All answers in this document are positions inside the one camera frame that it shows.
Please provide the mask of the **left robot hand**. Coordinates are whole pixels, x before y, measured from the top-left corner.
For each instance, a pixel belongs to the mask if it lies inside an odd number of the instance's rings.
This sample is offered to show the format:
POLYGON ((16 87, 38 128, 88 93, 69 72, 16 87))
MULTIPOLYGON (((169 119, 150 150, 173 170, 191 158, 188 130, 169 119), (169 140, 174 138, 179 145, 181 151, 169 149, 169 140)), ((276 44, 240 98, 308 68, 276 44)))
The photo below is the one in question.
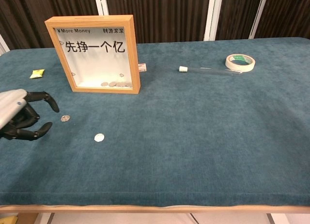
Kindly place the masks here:
POLYGON ((9 90, 0 93, 0 136, 8 140, 21 139, 33 141, 43 137, 51 128, 52 122, 45 123, 37 131, 26 128, 33 126, 39 114, 30 102, 46 101, 52 110, 58 113, 59 107, 50 94, 45 91, 29 92, 24 89, 9 90))

